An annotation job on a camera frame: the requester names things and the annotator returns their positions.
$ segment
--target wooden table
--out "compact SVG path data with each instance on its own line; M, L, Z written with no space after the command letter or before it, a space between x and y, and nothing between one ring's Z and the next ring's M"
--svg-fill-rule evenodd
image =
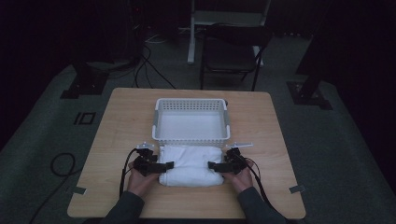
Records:
M286 218L305 216L300 192L291 194L289 190L297 182L268 93L122 88L115 89L110 97L78 181L78 187L86 192L74 193L67 211L70 217L104 217L116 204L121 169L128 153L144 141L156 144L151 137L156 101L174 97L227 100L229 143L252 142L254 147L241 148L241 153L259 164L262 184L273 207ZM171 188L156 183L144 200L141 217L245 217L228 182L209 188Z

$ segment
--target black chair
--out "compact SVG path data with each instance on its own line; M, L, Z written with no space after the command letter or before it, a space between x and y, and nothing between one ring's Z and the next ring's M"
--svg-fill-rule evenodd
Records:
M215 23L205 29L201 60L201 90L205 73L247 74L254 72L251 90L256 87L262 52L271 40L272 33L265 26L241 26ZM253 46L259 47L254 53Z

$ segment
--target floor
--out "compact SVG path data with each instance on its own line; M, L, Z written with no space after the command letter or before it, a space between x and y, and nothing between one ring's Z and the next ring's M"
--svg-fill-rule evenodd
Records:
M144 55L148 57L150 50L148 60L160 74L149 64L138 73L138 67L114 72L101 95L82 95L74 100L60 99L76 75L73 67L66 67L51 81L1 151L0 223L85 221L66 213L70 188L77 184L79 173L67 179L56 174L83 167L112 90L136 88L136 81L139 88L171 89L170 82L177 89L199 89L201 39L197 39L194 64L187 64L189 39L185 34L180 34L178 43L153 36L146 45ZM298 223L396 223L395 195L336 88L326 82L319 85L332 110L295 105L290 97L286 82L306 79L295 71L308 45L308 39L298 36L274 37L263 54L264 66L256 87L256 91L271 94L297 181L306 187L302 194L306 217ZM107 69L114 65L92 66ZM251 77L242 83L208 79L205 89L249 91ZM84 112L95 113L91 125L75 123L78 113ZM60 153L73 154L75 166L70 155L56 158Z

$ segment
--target electrical cord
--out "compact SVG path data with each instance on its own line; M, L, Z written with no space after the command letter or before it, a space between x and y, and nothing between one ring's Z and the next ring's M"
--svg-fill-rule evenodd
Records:
M269 201L268 198L267 198L267 195L265 194L264 188L262 187L261 178L256 174L256 172L253 170L253 168L251 168L251 166L248 165L248 163L247 163L247 161L246 161L246 158L244 158L244 157L242 157L242 156L239 156L239 155L237 155L237 154L234 154L234 155L235 155L236 158L238 158L238 160L240 160L241 162L243 162L243 163L247 166L247 168L251 171L251 173L253 173L254 178L256 179L257 184L259 185L260 194L261 194L261 196L262 196L262 199L263 199L266 203L268 203L268 206L270 206L270 208L275 209L275 208L271 205L270 201Z
M63 157L63 156L68 156L72 159L72 165L69 168L69 171L65 174L61 174L58 173L57 171L55 171L54 169L54 164L55 162ZM52 198L52 196L62 187L62 185L66 182L66 180L71 176L71 175L75 175L79 172L82 171L82 168L74 171L76 166L76 158L72 153L68 153L68 152L64 152L64 153L60 153L57 156L55 156L51 163L50 163L50 170L52 171L53 174L59 176L59 177L64 177L64 180L58 185L58 187L55 188L55 190L52 191L52 193L44 200L44 202L42 204L40 204L40 206L38 206L38 208L35 210L35 213L33 214L32 218L30 219L29 223L32 224L35 221L35 218L37 217L37 215L39 214L39 212L41 211L41 209L44 207L44 205Z
M128 157L126 158L124 167L123 167L123 169L122 169L121 181L120 181L120 197L121 197L121 194L123 193L123 186L124 186L124 183L125 183L125 176L126 176L126 174L128 174L128 172L131 170L131 169L129 169L129 170L127 171L126 168L128 167L128 162L129 162L129 159L131 158L132 153L134 153L135 151L137 151L136 148L132 149L132 150L129 152Z
M161 74L160 71L158 71L158 69L149 61L149 57L151 56L151 49L149 47L147 47L146 45L144 46L147 50L148 50L148 57L145 57L143 54L141 54L141 57L144 59L143 63L139 66L139 68L137 69L136 73L134 74L134 83L132 84L132 87L134 85L136 85L137 88L139 88L139 85L137 83L137 76L138 73L140 72L141 68L143 66L146 66L146 63L148 63L153 69L154 71L163 79L165 80L173 89L177 89L163 74ZM146 79L148 80L148 84L150 85L150 87L153 89L151 83L149 82L149 77L147 75L147 71L146 71Z

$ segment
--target folded white towel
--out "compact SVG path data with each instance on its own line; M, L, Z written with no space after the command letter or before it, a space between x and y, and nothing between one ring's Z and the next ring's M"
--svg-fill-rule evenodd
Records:
M160 183L174 187L209 187L221 185L221 174L207 167L209 161L221 162L218 147L164 146L160 148L160 163L175 162L175 167L160 175Z

